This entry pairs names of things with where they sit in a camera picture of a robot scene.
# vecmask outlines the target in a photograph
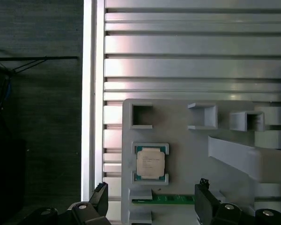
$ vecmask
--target green circuit board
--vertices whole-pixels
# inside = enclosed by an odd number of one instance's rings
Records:
[[[152,200],[132,200],[132,204],[194,205],[194,195],[153,195]]]

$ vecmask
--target dark wall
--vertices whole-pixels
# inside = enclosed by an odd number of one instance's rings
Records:
[[[12,79],[4,114],[28,150],[25,206],[10,224],[38,207],[62,211],[80,200],[82,23],[82,0],[0,0],[0,57],[80,57]]]

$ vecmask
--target silver metal frame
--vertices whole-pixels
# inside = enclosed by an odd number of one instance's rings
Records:
[[[83,63],[82,63],[82,115],[81,115],[81,200],[88,201],[93,190],[94,142],[94,52],[95,8],[93,0],[84,0],[83,11]]]
[[[82,201],[88,201],[95,185],[103,180],[104,5],[104,0],[84,0],[81,120]]]

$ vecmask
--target square plastic slot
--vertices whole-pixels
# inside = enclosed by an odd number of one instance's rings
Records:
[[[132,129],[152,129],[153,128],[153,106],[152,104],[132,105],[130,111]]]

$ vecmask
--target screw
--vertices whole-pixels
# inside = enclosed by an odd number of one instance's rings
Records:
[[[274,215],[271,211],[268,211],[268,210],[264,210],[263,214],[268,216],[268,217],[272,217]]]
[[[228,210],[233,210],[234,209],[233,205],[225,205],[225,208],[228,209]]]
[[[79,207],[78,207],[79,209],[85,209],[86,208],[86,205],[80,205]]]

